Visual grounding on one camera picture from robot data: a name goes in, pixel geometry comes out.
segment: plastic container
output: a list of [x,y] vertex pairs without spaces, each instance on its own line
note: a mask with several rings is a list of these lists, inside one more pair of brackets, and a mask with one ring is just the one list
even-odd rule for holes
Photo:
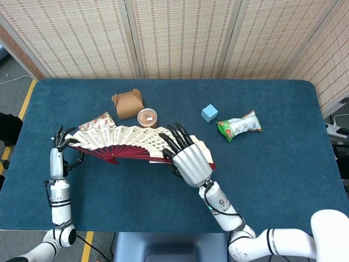
[[137,119],[142,127],[156,128],[158,126],[158,115],[151,108],[142,109],[138,113]]

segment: blue table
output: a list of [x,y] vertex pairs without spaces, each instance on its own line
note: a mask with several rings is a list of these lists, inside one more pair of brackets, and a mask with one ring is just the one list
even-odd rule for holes
[[[212,179],[247,223],[310,232],[320,209],[348,214],[349,205],[326,133],[314,86],[293,80],[54,80],[37,83],[5,183],[0,192],[0,228],[52,228],[43,180],[50,178],[52,137],[60,125],[78,126],[109,111],[111,96],[138,88],[159,126],[180,122],[203,140],[217,165]],[[212,104],[216,120],[255,109],[263,132],[229,144],[201,110]],[[67,160],[79,153],[64,151]],[[77,230],[221,232],[198,190],[166,165],[119,159],[112,165],[92,156],[68,176]]]

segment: paper fan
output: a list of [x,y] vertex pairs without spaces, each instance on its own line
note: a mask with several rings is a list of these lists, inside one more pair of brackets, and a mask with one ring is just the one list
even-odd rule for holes
[[[117,127],[109,113],[105,112],[98,118],[79,126],[79,131],[65,138],[79,141],[75,144],[70,143],[70,147],[112,164],[118,164],[116,158],[141,159],[151,163],[173,163],[172,160],[163,157],[163,149],[170,149],[170,147],[159,137],[159,133],[165,133],[175,141],[172,133],[164,127],[156,129],[138,126]],[[210,150],[204,142],[194,135],[190,137],[198,145],[211,168],[215,169]]]

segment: white robotic arm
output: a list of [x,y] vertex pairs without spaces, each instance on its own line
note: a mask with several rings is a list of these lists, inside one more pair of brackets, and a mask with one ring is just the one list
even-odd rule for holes
[[63,158],[63,150],[67,147],[70,140],[65,140],[65,136],[74,129],[68,129],[62,132],[61,127],[54,137],[54,148],[50,154],[50,171],[52,180],[45,181],[51,185],[51,197],[47,192],[47,198],[52,211],[52,222],[56,226],[48,231],[41,244],[33,250],[20,257],[12,258],[7,262],[49,262],[58,254],[60,247],[70,247],[76,239],[76,230],[71,220],[69,182],[67,180],[68,172],[79,165],[84,158],[80,153],[77,161],[68,164]]
[[311,218],[315,240],[299,229],[267,229],[259,237],[236,212],[217,182],[210,180],[212,170],[199,147],[178,123],[168,126],[178,144],[165,134],[159,134],[173,152],[164,149],[183,180],[199,188],[199,195],[224,231],[232,231],[228,251],[238,262],[248,262],[266,255],[292,255],[317,259],[318,262],[348,262],[346,249],[349,218],[336,210],[321,210]]

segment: yellow floor line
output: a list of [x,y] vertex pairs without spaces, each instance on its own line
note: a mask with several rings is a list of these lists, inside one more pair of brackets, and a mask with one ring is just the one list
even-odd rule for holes
[[[31,98],[31,95],[32,95],[32,93],[33,93],[33,89],[34,89],[34,86],[35,86],[36,83],[37,83],[37,82],[33,79],[32,83],[31,83],[31,86],[29,86],[29,90],[28,90],[28,92],[27,92],[26,98],[24,99],[24,102],[23,102],[21,111],[20,111],[20,113],[19,113],[19,115],[18,115],[18,117],[19,117],[20,119],[22,119],[22,120],[23,120],[23,117],[24,117],[24,115],[25,115],[25,113],[26,113],[26,111],[27,111],[27,107],[28,107],[28,104],[29,104],[29,100],[30,100],[30,98]],[[9,155],[10,155],[10,152],[11,152],[11,147],[10,147],[10,146],[9,146],[9,147],[6,147],[4,153],[3,153],[2,157],[1,157],[1,159],[2,159],[2,160],[7,160],[7,158],[8,158]],[[2,174],[2,171],[4,171],[4,168],[3,168],[3,166],[0,164],[0,175]]]
[[[87,231],[86,238],[85,238],[86,242],[92,245],[92,239],[93,239],[93,231]],[[83,247],[81,262],[88,262],[90,252],[91,252],[91,247],[85,243]]]

